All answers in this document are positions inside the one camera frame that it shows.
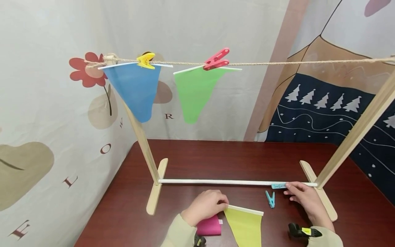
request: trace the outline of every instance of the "rope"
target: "rope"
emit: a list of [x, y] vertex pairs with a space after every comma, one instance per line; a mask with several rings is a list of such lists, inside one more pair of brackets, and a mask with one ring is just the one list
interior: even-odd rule
[[[106, 66], [106, 61], [118, 61], [118, 62], [138, 62], [137, 60], [117, 58], [115, 54], [113, 58], [104, 57], [104, 62], [92, 62], [85, 60], [87, 63], [87, 68], [95, 68], [100, 66]], [[365, 58], [365, 59], [355, 59], [355, 60], [327, 60], [327, 61], [300, 61], [300, 62], [246, 62], [246, 63], [233, 63], [228, 64], [228, 66], [253, 66], [253, 65], [285, 65], [285, 64], [336, 64], [336, 63], [351, 63], [351, 62], [361, 62], [361, 63], [374, 63], [374, 62], [395, 62], [395, 56], [387, 58]], [[151, 61], [150, 64], [172, 64], [172, 65], [205, 65], [205, 63], [197, 62], [164, 62], [164, 61]]]

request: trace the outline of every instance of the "blue clothespin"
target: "blue clothespin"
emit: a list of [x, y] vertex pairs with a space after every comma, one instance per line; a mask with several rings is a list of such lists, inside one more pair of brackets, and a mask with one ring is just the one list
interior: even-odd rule
[[272, 189], [285, 189], [285, 183], [276, 183], [272, 185]]
[[275, 198], [274, 191], [273, 191], [272, 197], [270, 197], [269, 193], [266, 191], [266, 196], [267, 196], [267, 199], [269, 200], [270, 208], [274, 208], [274, 205], [275, 205], [274, 204], [274, 198]]

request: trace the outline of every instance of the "hand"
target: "hand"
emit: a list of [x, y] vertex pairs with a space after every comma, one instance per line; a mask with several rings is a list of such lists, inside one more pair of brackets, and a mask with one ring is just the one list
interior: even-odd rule
[[219, 190], [207, 190], [198, 195], [192, 204], [181, 213], [181, 217], [190, 226], [196, 226], [201, 220], [208, 219], [228, 207], [228, 198]]
[[290, 201], [298, 202], [303, 206], [313, 225], [322, 226], [335, 232], [332, 221], [314, 188], [301, 182], [290, 182], [285, 186], [288, 190], [284, 191], [284, 194], [292, 195]]

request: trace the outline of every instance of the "blue pennant flag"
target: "blue pennant flag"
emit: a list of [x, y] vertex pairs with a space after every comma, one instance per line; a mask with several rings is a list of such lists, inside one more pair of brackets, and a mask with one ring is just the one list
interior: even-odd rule
[[141, 123], [147, 122], [151, 118], [152, 105], [158, 88], [159, 73], [162, 66], [158, 64], [153, 66], [155, 67], [154, 70], [140, 67], [137, 63], [117, 64], [100, 68]]

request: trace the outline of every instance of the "yellow clothespin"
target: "yellow clothespin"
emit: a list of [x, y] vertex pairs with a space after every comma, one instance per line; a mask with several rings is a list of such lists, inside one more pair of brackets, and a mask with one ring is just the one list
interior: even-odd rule
[[152, 53], [152, 52], [146, 53], [146, 54], [144, 54], [144, 55], [139, 56], [139, 57], [137, 58], [137, 61], [139, 61], [139, 63], [138, 63], [137, 65], [138, 65], [138, 66], [141, 66], [141, 67], [143, 67], [143, 68], [147, 68], [147, 69], [152, 69], [152, 70], [154, 70], [155, 67], [152, 66], [151, 64], [149, 64], [149, 61], [150, 61], [151, 59], [153, 59], [154, 56], [155, 56], [155, 53]]

